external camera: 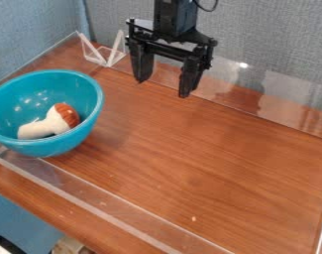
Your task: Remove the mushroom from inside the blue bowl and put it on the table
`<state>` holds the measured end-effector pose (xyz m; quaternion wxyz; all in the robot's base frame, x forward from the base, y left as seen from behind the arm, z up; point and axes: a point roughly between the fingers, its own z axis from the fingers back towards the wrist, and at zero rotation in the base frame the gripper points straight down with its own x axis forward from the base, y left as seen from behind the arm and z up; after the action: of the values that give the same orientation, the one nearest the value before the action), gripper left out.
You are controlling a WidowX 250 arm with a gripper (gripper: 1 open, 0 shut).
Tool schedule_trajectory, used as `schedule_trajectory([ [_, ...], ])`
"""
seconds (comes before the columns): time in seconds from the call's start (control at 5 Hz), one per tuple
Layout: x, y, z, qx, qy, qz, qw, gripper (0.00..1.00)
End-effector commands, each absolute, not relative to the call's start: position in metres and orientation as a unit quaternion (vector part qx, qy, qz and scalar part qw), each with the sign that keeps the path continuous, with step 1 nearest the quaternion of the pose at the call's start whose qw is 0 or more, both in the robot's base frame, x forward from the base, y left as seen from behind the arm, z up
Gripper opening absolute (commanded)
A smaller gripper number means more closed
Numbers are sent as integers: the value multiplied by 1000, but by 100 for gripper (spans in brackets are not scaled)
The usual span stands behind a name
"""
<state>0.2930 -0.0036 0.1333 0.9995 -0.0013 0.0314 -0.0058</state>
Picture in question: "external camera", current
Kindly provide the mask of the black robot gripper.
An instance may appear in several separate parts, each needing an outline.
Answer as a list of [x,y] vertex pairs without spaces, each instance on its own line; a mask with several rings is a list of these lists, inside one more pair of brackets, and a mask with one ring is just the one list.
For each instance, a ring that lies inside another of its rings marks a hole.
[[154,22],[127,19],[130,59],[134,77],[138,82],[147,80],[154,69],[154,55],[185,62],[179,76],[179,96],[186,98],[197,89],[203,70],[211,67],[214,48],[218,41],[191,28],[181,35],[162,33]]

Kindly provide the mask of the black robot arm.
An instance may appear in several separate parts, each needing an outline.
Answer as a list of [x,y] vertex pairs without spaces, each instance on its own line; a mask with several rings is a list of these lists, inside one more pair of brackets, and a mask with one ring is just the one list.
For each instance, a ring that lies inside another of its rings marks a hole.
[[154,0],[154,19],[126,20],[133,74],[138,82],[147,80],[154,70],[154,56],[183,63],[179,75],[179,96],[186,98],[198,88],[206,69],[211,67],[218,41],[197,30],[199,0]]

